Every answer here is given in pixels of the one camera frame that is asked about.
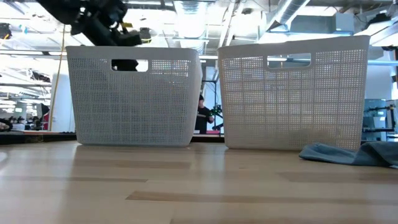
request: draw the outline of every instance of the basket handle hole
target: basket handle hole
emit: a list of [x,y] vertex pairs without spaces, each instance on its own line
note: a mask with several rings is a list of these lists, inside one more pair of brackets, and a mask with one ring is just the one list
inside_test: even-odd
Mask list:
[[117,72],[146,72],[148,60],[113,59],[112,70]]
[[311,53],[268,55],[269,68],[302,68],[311,65]]

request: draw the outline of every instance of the desk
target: desk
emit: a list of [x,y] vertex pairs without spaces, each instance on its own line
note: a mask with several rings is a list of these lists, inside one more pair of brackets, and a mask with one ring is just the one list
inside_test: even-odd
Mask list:
[[0,146],[1,223],[398,223],[398,170],[297,152]]

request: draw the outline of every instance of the red object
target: red object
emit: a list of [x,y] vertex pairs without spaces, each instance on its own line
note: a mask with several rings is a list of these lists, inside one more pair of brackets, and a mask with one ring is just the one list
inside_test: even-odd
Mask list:
[[206,133],[207,134],[219,134],[220,131],[207,131]]
[[43,130],[48,130],[49,129],[49,118],[50,118],[49,113],[46,113],[43,116]]

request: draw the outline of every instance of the ceiling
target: ceiling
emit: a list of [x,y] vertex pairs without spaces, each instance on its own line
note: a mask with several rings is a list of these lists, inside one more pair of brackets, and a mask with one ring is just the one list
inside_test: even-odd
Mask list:
[[[129,1],[134,4],[148,3],[145,1]],[[277,8],[278,0],[245,0],[237,10],[251,9],[249,14],[236,13],[231,17],[230,25],[226,25],[223,18],[231,1],[220,0],[208,3],[205,11],[205,49],[203,54],[216,55],[219,46],[224,46],[227,41],[220,41],[222,33],[226,30],[233,32],[234,39],[230,45],[252,44],[259,39],[259,26],[261,26],[261,15]],[[312,0],[307,6],[299,10],[298,15],[308,16],[332,16],[337,10],[345,13],[369,11],[371,9],[389,6],[390,0],[368,0],[368,1],[339,1],[339,0]],[[192,33],[198,28],[184,24],[178,19],[173,11],[161,11],[150,9],[129,9],[124,18],[125,22],[133,24],[135,29],[149,27],[152,42],[144,44],[143,47],[179,47],[188,41],[181,40],[178,32]],[[10,1],[0,0],[0,22],[9,23],[12,30],[12,38],[2,43],[0,50],[39,50],[54,51],[61,50],[63,40],[63,25],[54,19],[40,4],[35,1]],[[82,34],[71,36],[70,28],[67,26],[65,33],[65,46],[68,45],[92,45]],[[57,72],[58,57],[34,57],[34,56],[12,56],[0,55],[0,83],[40,84],[40,80],[31,79],[27,71],[34,70],[52,79]],[[61,72],[67,73],[64,62]],[[43,88],[30,87],[31,95],[37,97],[49,97],[50,88],[43,94]],[[0,86],[0,92],[17,94],[23,88]]]

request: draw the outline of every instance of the ceiling duct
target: ceiling duct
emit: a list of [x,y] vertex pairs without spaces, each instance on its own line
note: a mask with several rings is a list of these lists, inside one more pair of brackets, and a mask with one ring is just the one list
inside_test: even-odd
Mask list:
[[280,0],[278,8],[270,15],[271,19],[267,20],[266,31],[292,22],[299,9],[305,7],[309,1],[310,0]]
[[192,48],[203,54],[205,43],[200,40],[206,33],[207,2],[175,1],[178,16],[178,35],[184,39],[198,39],[197,41],[181,40],[181,47]]

